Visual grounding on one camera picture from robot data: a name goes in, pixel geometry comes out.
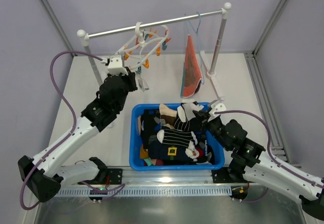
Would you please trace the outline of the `white striped sock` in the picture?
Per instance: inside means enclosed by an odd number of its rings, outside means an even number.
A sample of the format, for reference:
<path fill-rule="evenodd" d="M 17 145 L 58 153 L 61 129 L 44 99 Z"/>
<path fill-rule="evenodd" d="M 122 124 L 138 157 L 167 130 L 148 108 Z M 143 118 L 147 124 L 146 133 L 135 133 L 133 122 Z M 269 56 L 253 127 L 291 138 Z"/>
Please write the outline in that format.
<path fill-rule="evenodd" d="M 203 105 L 200 105 L 197 102 L 182 103 L 177 108 L 177 115 L 181 122 L 188 122 L 196 117 L 194 111 L 199 112 L 203 108 Z"/>
<path fill-rule="evenodd" d="M 136 71 L 136 79 L 138 82 L 139 89 L 143 92 L 149 90 L 149 86 L 145 79 L 141 76 L 141 73 L 139 71 Z"/>

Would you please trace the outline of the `white oval clip hanger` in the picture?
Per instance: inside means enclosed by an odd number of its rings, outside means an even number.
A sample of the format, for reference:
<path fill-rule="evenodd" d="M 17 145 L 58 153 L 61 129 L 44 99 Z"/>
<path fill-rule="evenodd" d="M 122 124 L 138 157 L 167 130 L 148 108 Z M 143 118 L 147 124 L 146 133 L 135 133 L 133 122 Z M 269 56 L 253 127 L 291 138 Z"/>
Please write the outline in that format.
<path fill-rule="evenodd" d="M 130 70 L 135 71 L 138 67 L 141 67 L 146 59 L 152 54 L 160 56 L 161 51 L 165 50 L 167 42 L 170 38 L 170 31 L 167 25 L 160 25 L 164 30 L 164 35 L 160 35 L 158 31 L 152 32 L 141 28 L 142 22 L 137 22 L 135 25 L 135 34 L 129 39 L 122 47 L 117 50 L 115 55 L 121 55 L 126 61 L 127 59 L 133 59 L 137 62 L 136 65 L 125 65 Z"/>

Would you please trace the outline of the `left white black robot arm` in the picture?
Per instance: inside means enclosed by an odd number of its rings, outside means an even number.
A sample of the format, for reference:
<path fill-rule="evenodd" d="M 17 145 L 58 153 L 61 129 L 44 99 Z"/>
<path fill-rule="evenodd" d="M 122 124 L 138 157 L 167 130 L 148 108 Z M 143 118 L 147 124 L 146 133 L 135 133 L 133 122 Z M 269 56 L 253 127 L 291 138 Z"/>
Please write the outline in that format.
<path fill-rule="evenodd" d="M 101 184 L 108 168 L 99 158 L 65 166 L 64 162 L 88 140 L 108 127 L 123 110 L 128 93 L 136 91 L 136 74 L 109 75 L 96 92 L 96 98 L 74 119 L 64 136 L 33 157 L 18 160 L 23 187 L 36 196 L 38 202 L 52 199 L 64 186 L 80 183 Z"/>

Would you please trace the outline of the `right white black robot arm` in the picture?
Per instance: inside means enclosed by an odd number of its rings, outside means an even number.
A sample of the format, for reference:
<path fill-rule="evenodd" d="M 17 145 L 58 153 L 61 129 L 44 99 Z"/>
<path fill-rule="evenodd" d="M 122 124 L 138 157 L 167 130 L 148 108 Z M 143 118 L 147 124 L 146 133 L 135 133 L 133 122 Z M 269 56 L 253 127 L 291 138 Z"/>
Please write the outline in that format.
<path fill-rule="evenodd" d="M 261 184 L 294 202 L 308 215 L 323 220 L 323 178 L 306 173 L 275 157 L 270 146 L 250 140 L 247 131 L 234 119 L 223 124 L 221 112 L 194 111 L 224 150 L 231 153 L 228 174 L 235 181 Z"/>

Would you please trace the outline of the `black white pinstripe sock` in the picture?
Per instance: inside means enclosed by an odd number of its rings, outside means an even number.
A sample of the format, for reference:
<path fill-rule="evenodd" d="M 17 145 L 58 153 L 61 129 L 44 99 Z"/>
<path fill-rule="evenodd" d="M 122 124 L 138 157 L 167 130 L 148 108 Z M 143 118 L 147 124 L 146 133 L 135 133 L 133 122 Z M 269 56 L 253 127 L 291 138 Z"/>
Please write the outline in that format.
<path fill-rule="evenodd" d="M 176 130 L 181 130 L 181 131 L 193 131 L 195 128 L 196 120 L 191 119 L 189 121 L 182 122 L 180 117 L 177 115 L 173 124 L 173 127 Z"/>

